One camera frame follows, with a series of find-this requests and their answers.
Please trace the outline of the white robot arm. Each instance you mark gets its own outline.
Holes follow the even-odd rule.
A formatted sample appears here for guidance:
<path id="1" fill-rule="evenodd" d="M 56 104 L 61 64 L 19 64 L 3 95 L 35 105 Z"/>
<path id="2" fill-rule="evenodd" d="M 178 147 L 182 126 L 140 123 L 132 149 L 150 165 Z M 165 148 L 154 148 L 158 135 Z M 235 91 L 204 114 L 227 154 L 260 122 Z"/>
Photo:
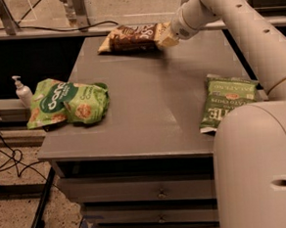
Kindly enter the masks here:
<path id="1" fill-rule="evenodd" d="M 215 133 L 219 228 L 286 228 L 286 36 L 247 1 L 189 0 L 162 41 L 226 25 L 267 99 L 228 113 Z"/>

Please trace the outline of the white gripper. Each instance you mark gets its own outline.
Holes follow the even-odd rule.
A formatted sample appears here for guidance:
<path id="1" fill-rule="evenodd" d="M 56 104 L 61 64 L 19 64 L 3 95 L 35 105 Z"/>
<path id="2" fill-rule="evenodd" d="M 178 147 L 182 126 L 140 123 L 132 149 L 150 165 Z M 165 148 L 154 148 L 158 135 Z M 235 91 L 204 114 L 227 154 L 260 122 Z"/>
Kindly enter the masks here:
<path id="1" fill-rule="evenodd" d="M 198 33 L 197 29 L 192 29 L 182 15 L 174 16 L 171 24 L 159 23 L 157 26 L 157 47 L 169 48 L 178 44 L 179 39 L 190 39 Z"/>

